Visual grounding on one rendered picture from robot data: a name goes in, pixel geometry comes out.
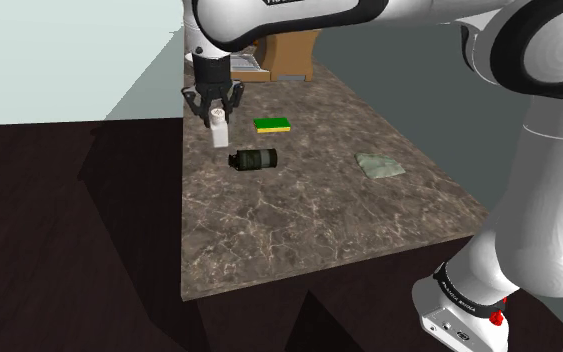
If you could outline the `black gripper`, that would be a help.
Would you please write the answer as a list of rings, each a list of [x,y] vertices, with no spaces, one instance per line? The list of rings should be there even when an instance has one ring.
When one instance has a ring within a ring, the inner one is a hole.
[[[230,122],[233,110],[240,105],[244,92],[243,82],[233,82],[230,57],[207,58],[193,55],[195,86],[181,89],[184,101],[191,112],[198,116],[206,128],[210,127],[211,100],[221,99],[225,121]]]

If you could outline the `white bottle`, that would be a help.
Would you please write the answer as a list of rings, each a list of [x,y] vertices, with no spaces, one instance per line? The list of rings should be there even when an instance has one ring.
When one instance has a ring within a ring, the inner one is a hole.
[[[229,146],[229,131],[225,111],[222,108],[214,108],[209,113],[210,130],[212,142],[215,148],[226,148]]]

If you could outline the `green and yellow sponge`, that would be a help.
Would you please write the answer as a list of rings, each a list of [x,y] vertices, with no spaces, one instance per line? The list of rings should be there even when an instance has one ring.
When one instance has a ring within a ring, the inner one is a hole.
[[[254,119],[253,125],[257,133],[287,132],[291,130],[291,124],[284,117]]]

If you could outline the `dark green bottle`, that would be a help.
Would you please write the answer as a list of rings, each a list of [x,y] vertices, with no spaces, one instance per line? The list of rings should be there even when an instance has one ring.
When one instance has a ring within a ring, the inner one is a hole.
[[[228,165],[237,171],[255,171],[276,168],[278,155],[275,149],[237,150],[228,156]]]

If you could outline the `pale green cloth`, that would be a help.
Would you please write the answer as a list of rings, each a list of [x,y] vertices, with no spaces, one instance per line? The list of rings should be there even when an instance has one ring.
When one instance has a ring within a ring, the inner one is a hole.
[[[369,179],[382,179],[404,174],[404,168],[394,159],[383,154],[357,153],[358,166]]]

